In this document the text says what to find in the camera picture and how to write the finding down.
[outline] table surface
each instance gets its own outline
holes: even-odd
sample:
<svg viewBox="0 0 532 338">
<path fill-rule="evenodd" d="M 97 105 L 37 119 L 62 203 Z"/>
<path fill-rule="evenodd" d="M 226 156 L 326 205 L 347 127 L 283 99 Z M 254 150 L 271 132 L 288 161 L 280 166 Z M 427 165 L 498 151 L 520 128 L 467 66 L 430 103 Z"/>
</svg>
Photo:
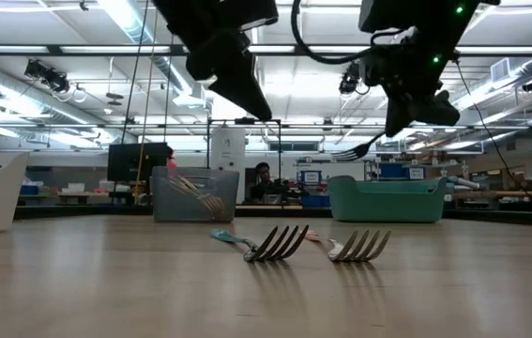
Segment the table surface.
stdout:
<svg viewBox="0 0 532 338">
<path fill-rule="evenodd" d="M 213 227 L 263 240 L 309 224 L 346 240 L 390 229 L 371 265 L 332 264 L 305 242 L 248 264 Z M 532 337 L 532 227 L 444 220 L 340 224 L 236 219 L 157 224 L 92 216 L 14 223 L 0 234 L 0 337 Z"/>
</svg>

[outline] monitor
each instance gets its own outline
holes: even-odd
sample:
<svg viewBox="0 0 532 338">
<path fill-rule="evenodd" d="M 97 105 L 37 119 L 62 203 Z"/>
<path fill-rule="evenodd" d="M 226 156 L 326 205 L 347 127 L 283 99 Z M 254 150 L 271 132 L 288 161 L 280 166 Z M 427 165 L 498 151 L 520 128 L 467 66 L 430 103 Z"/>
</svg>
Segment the monitor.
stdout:
<svg viewBox="0 0 532 338">
<path fill-rule="evenodd" d="M 155 166 L 167 166 L 172 149 L 167 143 L 144 144 L 141 180 L 147 181 Z M 109 146 L 107 179 L 115 182 L 135 181 L 141 156 L 141 144 Z"/>
</svg>

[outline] person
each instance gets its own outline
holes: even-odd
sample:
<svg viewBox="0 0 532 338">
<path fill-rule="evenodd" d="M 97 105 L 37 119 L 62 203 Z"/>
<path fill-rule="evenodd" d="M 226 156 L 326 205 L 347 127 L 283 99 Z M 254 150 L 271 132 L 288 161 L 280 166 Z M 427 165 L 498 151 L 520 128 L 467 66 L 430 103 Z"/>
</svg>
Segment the person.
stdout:
<svg viewBox="0 0 532 338">
<path fill-rule="evenodd" d="M 255 174 L 259 177 L 259 183 L 251 188 L 251 201 L 253 203 L 263 203 L 266 193 L 274 188 L 274 183 L 269 175 L 269 164 L 265 162 L 257 164 Z"/>
<path fill-rule="evenodd" d="M 167 151 L 168 151 L 168 175 L 171 177 L 175 177 L 177 175 L 177 171 L 176 171 L 177 164 L 175 163 L 175 160 L 174 160 L 174 150 L 170 146 L 168 146 Z"/>
</svg>

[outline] man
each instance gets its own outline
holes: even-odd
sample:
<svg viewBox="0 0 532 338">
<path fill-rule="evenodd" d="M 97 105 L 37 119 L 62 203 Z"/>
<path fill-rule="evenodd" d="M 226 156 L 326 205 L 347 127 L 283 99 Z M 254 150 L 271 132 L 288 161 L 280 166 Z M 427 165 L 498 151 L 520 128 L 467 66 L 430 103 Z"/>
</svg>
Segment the man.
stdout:
<svg viewBox="0 0 532 338">
<path fill-rule="evenodd" d="M 253 203 L 263 203 L 266 193 L 274 188 L 269 176 L 269 164 L 261 162 L 255 167 L 255 174 L 259 177 L 259 183 L 251 188 L 250 195 Z"/>
</svg>

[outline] blue fork handle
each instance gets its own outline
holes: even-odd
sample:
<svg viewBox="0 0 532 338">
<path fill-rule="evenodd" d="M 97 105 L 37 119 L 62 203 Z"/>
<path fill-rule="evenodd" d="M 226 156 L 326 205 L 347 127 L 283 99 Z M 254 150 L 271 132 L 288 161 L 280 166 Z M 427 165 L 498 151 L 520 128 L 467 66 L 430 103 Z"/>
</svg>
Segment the blue fork handle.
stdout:
<svg viewBox="0 0 532 338">
<path fill-rule="evenodd" d="M 236 238 L 228 232 L 228 230 L 222 230 L 222 229 L 213 229 L 209 232 L 209 236 L 215 239 L 219 239 L 222 241 L 227 241 L 231 243 L 245 243 L 247 244 L 247 240 L 244 238 Z"/>
</svg>

